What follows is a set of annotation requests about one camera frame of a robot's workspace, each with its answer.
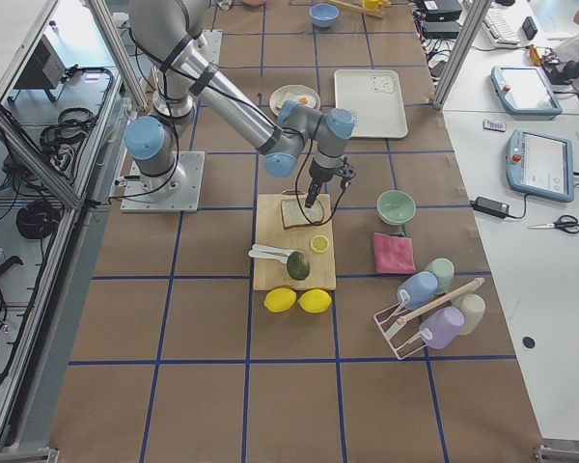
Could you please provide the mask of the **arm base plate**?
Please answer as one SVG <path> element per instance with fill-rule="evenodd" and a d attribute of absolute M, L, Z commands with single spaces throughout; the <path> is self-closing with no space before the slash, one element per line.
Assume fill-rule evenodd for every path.
<path fill-rule="evenodd" d="M 203 151 L 181 150 L 178 166 L 172 177 L 142 176 L 135 162 L 125 181 L 120 209 L 127 213 L 196 212 L 206 154 Z"/>
<path fill-rule="evenodd" d="M 210 62 L 219 64 L 223 32 L 220 29 L 204 29 L 195 39 L 198 51 Z"/>

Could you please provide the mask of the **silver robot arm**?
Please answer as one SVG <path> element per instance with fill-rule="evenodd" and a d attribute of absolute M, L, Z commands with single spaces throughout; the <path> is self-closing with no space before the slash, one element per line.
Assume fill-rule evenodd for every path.
<path fill-rule="evenodd" d="M 190 98 L 198 98 L 263 155 L 264 167 L 273 177 L 288 177 L 305 145 L 316 142 L 307 207 L 333 177 L 339 177 L 346 189 L 355 176 L 345 156 L 354 127 L 351 113 L 342 108 L 321 112 L 287 100 L 272 121 L 202 54 L 198 39 L 209 6 L 208 1 L 130 2 L 131 36 L 167 77 L 158 89 L 161 101 L 157 109 L 175 115 Z"/>

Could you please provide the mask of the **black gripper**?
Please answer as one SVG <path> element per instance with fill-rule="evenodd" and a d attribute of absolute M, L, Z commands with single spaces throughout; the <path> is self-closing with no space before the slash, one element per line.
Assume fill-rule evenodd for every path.
<path fill-rule="evenodd" d="M 310 165 L 309 175 L 311 176 L 311 183 L 305 200 L 305 206 L 307 208 L 311 208 L 314 205 L 322 186 L 330 181 L 339 170 L 340 164 L 332 168 L 325 168 L 317 163 Z"/>

